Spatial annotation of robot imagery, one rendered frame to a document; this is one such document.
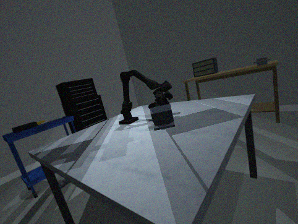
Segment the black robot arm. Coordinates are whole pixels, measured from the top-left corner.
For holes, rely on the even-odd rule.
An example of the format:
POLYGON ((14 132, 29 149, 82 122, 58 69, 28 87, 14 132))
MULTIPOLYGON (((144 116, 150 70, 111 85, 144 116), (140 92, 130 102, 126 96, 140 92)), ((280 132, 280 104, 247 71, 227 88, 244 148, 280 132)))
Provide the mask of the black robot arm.
POLYGON ((147 77, 139 73, 137 70, 132 70, 129 72, 121 72, 120 78, 123 84, 123 94, 124 94, 124 101, 123 101, 122 110, 121 110, 121 114, 123 114, 123 117, 124 117, 123 121, 130 120, 133 118, 130 113, 132 108, 132 102, 130 102, 129 100, 129 80, 130 80, 130 77, 133 75, 136 78, 140 79, 142 82, 144 82, 147 85, 147 87, 150 88, 151 90, 154 90, 157 88, 153 92, 154 95, 156 95, 156 93, 158 92, 161 92, 161 93, 166 92, 172 88, 171 84, 167 82, 167 80, 164 81, 162 84, 159 84, 154 80, 148 79, 147 77))

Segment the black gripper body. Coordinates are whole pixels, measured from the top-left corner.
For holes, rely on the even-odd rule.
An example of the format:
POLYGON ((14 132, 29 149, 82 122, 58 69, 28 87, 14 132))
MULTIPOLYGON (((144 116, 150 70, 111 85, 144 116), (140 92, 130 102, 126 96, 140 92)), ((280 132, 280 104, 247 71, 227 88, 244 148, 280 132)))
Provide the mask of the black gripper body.
MULTIPOLYGON (((157 103, 157 104, 161 104, 160 103, 160 98, 164 98, 164 99, 166 99, 167 100, 167 98, 170 100, 170 99, 172 99, 173 98, 173 95, 171 94, 171 93, 169 93, 168 91, 166 91, 164 94, 163 93, 161 93, 161 92, 158 92, 158 93, 156 93, 156 95, 155 95, 155 102, 154 103, 157 103)), ((154 103, 151 103, 149 106, 148 106, 148 108, 150 109, 150 108, 153 108, 153 107, 155 107, 155 106, 153 106, 153 104, 154 103)))

